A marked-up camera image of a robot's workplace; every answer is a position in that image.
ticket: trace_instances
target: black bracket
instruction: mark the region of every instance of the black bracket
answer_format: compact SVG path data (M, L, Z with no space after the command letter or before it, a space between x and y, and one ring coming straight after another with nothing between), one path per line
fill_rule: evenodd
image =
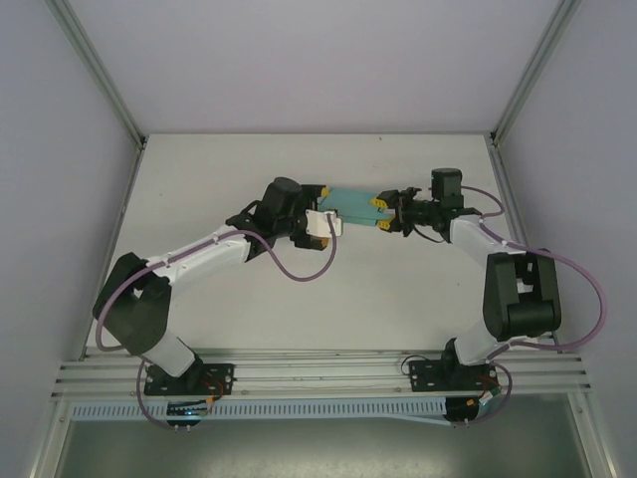
M491 365L457 366L448 374L442 360L413 360L409 363L411 391L476 391L484 382L480 376L490 376Z
M211 394L208 385L215 390L222 385L224 395L232 394L232 384L235 381L235 366L232 363L204 363L197 372L198 379L192 383L186 373L175 378L159 366L151 365L143 392L148 396L207 396Z

